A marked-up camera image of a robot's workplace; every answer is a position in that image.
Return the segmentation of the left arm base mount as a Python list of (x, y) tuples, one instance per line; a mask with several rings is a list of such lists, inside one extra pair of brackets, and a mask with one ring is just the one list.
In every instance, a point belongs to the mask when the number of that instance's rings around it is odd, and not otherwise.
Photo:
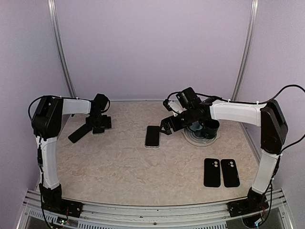
[(65, 215), (67, 217), (79, 218), (83, 203), (63, 199), (60, 190), (47, 190), (42, 192), (42, 208), (50, 212)]

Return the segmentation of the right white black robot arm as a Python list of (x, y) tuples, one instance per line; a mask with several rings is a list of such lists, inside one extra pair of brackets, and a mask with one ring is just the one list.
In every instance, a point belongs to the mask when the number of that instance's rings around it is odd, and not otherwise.
[(207, 99), (193, 108), (179, 109), (179, 113), (161, 121), (160, 132), (170, 135), (197, 121), (227, 120), (255, 125), (261, 128), (262, 156), (250, 197), (244, 200), (244, 208), (255, 211), (261, 206), (263, 195), (270, 184), (288, 133), (288, 125), (279, 103), (273, 99), (265, 104), (241, 104)]

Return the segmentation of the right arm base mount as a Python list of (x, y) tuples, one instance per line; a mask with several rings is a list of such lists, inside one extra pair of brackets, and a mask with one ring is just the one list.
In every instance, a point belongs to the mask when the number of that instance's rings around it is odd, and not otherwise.
[(269, 208), (266, 197), (259, 198), (245, 198), (236, 201), (230, 201), (227, 203), (230, 217), (237, 217), (254, 212), (258, 212), (263, 209)]

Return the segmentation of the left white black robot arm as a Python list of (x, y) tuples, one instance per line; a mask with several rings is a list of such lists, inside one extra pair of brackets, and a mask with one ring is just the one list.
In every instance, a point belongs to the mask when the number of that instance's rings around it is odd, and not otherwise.
[(96, 94), (92, 100), (43, 95), (36, 101), (36, 110), (29, 118), (37, 144), (40, 189), (58, 190), (61, 185), (57, 176), (55, 153), (63, 116), (87, 115), (85, 123), (68, 137), (72, 143), (76, 143), (89, 132), (98, 135), (111, 129), (112, 119), (106, 114), (111, 103), (103, 94)]

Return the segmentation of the black phone case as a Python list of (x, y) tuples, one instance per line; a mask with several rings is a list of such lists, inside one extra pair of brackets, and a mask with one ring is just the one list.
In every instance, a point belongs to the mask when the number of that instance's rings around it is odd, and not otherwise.
[(222, 168), (224, 186), (227, 188), (239, 187), (240, 180), (239, 180), (239, 175), (235, 160), (222, 159), (221, 168)]
[(204, 160), (204, 186), (220, 187), (221, 172), (220, 161), (216, 158), (206, 158)]

